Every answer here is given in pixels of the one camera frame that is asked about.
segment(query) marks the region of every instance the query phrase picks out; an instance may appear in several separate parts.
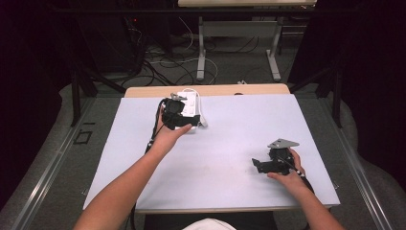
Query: white table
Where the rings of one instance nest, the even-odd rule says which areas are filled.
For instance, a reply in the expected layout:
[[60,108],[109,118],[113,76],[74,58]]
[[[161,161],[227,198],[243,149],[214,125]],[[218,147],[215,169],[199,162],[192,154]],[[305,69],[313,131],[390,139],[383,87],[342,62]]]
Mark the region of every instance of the white table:
[[[137,98],[121,101],[83,208],[144,154],[162,95],[181,88],[128,90],[127,97]],[[286,94],[285,85],[200,85],[195,89],[203,95],[202,110],[209,127],[178,140],[147,183],[136,212],[241,212],[299,207],[279,182],[258,173],[251,161],[268,161],[267,145],[278,138],[300,143],[294,149],[301,155],[307,177],[322,203],[328,207],[340,203],[301,109],[294,95]],[[248,95],[206,96],[234,93]]]
[[[317,0],[179,0],[179,7],[188,8],[215,8],[215,7],[287,7],[287,6],[311,6]],[[199,17],[199,61],[197,64],[196,78],[204,79],[206,50],[204,49],[205,36],[261,36],[272,37],[271,49],[266,50],[272,78],[279,82],[275,52],[281,36],[283,18],[277,21],[203,21]]]

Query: metal frame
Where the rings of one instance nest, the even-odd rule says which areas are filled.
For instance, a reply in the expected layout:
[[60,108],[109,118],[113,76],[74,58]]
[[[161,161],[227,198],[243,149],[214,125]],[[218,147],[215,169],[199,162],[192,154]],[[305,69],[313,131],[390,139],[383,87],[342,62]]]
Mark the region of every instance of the metal frame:
[[343,129],[338,128],[338,126],[335,124],[335,121],[330,116],[328,116],[329,114],[331,114],[331,107],[328,104],[328,99],[321,99],[319,101],[327,117],[329,117],[328,120],[331,123],[331,126],[334,128],[337,136],[340,139],[341,145],[344,149],[344,152],[346,153],[345,158],[347,160],[347,164],[349,165],[350,171],[352,173],[352,176],[354,177],[358,189],[362,197],[364,197],[364,201],[368,209],[370,210],[376,227],[380,230],[392,230],[393,227],[390,224],[388,218],[385,216],[385,213],[383,212],[382,207],[376,198],[376,194],[373,191],[373,188],[368,181],[367,176],[365,175],[365,171],[361,165],[361,162],[359,161],[357,152],[351,147],[350,142],[347,139]]
[[48,194],[48,191],[50,190],[52,183],[54,182],[56,175],[62,166],[64,159],[66,158],[67,151],[72,146],[74,137],[79,133],[81,121],[83,121],[87,113],[90,111],[94,101],[94,98],[86,99],[86,102],[82,108],[83,115],[80,117],[76,126],[69,129],[69,132],[66,135],[62,145],[55,153],[55,156],[48,164],[48,167],[45,169],[44,173],[41,175],[38,183],[36,183],[33,192],[15,220],[11,230],[22,230],[29,228],[31,221],[33,220],[45,196]]
[[271,49],[266,50],[269,67],[274,81],[281,81],[275,53],[281,36],[283,18],[278,21],[203,21],[199,17],[199,61],[197,64],[198,81],[204,79],[206,50],[204,49],[205,36],[261,36],[272,37]]

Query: white object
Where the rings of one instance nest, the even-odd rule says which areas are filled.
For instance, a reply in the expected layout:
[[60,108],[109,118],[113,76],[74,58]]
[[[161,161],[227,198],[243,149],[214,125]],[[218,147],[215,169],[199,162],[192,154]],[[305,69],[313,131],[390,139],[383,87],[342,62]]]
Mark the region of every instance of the white object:
[[[194,115],[198,114],[198,104],[197,104],[197,93],[194,91],[182,91],[177,93],[178,96],[186,98],[186,100],[182,100],[181,102],[185,104],[183,108],[182,115],[184,117],[194,117]],[[189,132],[194,132],[196,130],[196,126],[193,126]]]
[[215,218],[205,218],[187,226],[183,230],[236,230],[236,228]]
[[[123,98],[83,208],[144,155],[161,98]],[[201,97],[210,128],[184,135],[138,199],[139,213],[265,211],[298,208],[279,182],[258,173],[270,142],[300,143],[306,177],[326,206],[340,203],[294,95]]]

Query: gray carpet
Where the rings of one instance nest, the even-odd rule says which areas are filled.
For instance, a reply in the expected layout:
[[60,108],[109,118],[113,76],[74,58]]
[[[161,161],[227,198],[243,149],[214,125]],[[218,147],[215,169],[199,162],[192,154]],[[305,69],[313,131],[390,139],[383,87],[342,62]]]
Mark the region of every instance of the gray carpet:
[[[259,43],[256,44],[254,39],[246,47],[246,50],[254,47],[256,49],[247,54],[219,54],[214,52],[236,51],[249,40],[250,37],[221,38],[213,39],[209,41],[212,43],[207,43],[207,48],[211,50],[214,46],[209,47],[210,44],[215,44],[215,49],[207,54],[207,58],[210,58],[216,64],[216,67],[207,61],[206,70],[213,74],[216,71],[218,72],[215,79],[216,84],[237,83],[237,81],[241,80],[248,83],[273,82],[270,78],[270,70],[264,53],[264,49],[268,48],[269,40],[260,39]],[[287,37],[283,42],[282,55],[277,56],[282,82],[287,82],[290,65],[293,62],[300,41],[299,37]],[[185,50],[185,48],[180,47],[176,51],[184,56],[192,55],[187,59],[196,58],[196,53],[193,53],[193,50]],[[152,52],[155,51],[149,50],[149,56],[153,56]],[[161,60],[161,57],[150,59],[151,62],[158,60]],[[196,64],[195,61],[191,61],[182,64],[182,66],[195,75],[192,70],[195,70]],[[163,64],[166,65],[164,67],[158,63],[153,65],[160,73],[163,73],[172,81],[179,81],[179,84],[191,82],[191,78],[187,76],[182,78],[188,72],[181,67],[168,68],[167,64]],[[212,78],[208,73],[207,78],[199,83],[207,84],[211,81]],[[124,86],[141,86],[146,82],[149,82],[149,78],[136,78],[125,82]],[[153,85],[160,85],[160,83],[155,81]],[[61,164],[51,188],[46,191],[47,194],[44,196],[42,203],[35,210],[36,214],[33,215],[28,229],[71,229],[80,215],[85,200],[85,195],[82,193],[90,187],[103,145],[119,105],[119,97],[122,96],[117,95],[116,92],[105,85],[97,83],[97,86],[100,95],[97,99],[91,100],[93,103],[91,109],[80,121],[78,132],[74,136],[74,138],[77,138],[77,142],[85,142],[87,135],[91,132],[89,141],[87,144],[72,143],[72,145],[69,145],[63,158],[63,164]],[[342,205],[332,208],[331,213],[348,229],[376,229],[370,210],[360,193],[359,185],[354,180],[349,169],[343,145],[337,137],[337,132],[334,131],[329,115],[326,114],[324,104],[327,102],[316,99],[313,91],[314,85],[309,85],[301,92],[298,92],[297,98],[317,148],[325,161],[331,180],[339,185],[337,193]],[[69,133],[69,125],[72,121],[70,88],[66,87],[60,94],[63,98],[63,105],[56,124],[20,186],[1,211],[0,229],[12,228],[18,215],[24,209],[24,205],[29,200],[35,185],[47,166],[52,162],[53,157],[59,154],[60,146]],[[344,104],[341,114],[343,131],[349,140],[350,147],[356,150],[356,125],[351,118],[350,110]],[[404,191],[398,187],[388,174],[362,159],[361,162],[375,190],[376,198],[382,204],[382,209],[391,222],[393,229],[406,229],[406,220],[404,218],[406,217],[406,195]],[[275,216],[281,230],[297,230],[305,227],[305,217],[301,210],[279,211]],[[139,229],[142,229],[143,217],[139,216],[137,220]]]
[[[90,187],[119,102],[119,99],[114,98],[95,100],[80,126],[82,132],[92,132],[89,142],[74,144],[69,149],[30,229],[71,229],[75,224],[85,200],[82,192]],[[306,95],[298,96],[298,102],[331,179],[340,185],[337,193],[342,205],[332,208],[332,214],[348,229],[375,229],[369,210],[348,169],[341,144],[337,141],[320,100]],[[84,139],[86,138],[79,136],[77,141]],[[301,229],[305,226],[305,217],[300,210],[276,212],[275,217],[281,230]]]

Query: hand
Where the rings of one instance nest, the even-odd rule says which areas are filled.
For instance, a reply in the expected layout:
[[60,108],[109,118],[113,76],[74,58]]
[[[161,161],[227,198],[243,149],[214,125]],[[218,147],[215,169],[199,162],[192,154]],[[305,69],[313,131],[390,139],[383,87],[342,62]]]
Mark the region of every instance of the hand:
[[[305,174],[305,169],[301,165],[301,157],[299,154],[293,150],[289,149],[293,155],[295,168],[298,169],[301,173]],[[302,191],[302,188],[308,190],[302,179],[298,176],[296,172],[290,172],[288,175],[282,175],[275,172],[270,172],[268,177],[273,178],[281,182],[281,184],[287,189],[287,191],[293,196],[297,197]]]
[[151,148],[154,150],[159,150],[163,154],[167,154],[173,148],[177,139],[183,134],[187,133],[192,128],[192,125],[188,124],[178,129],[170,130],[162,122],[162,112],[163,107],[161,107],[161,111],[159,113],[156,129],[157,133],[155,133],[156,137]]

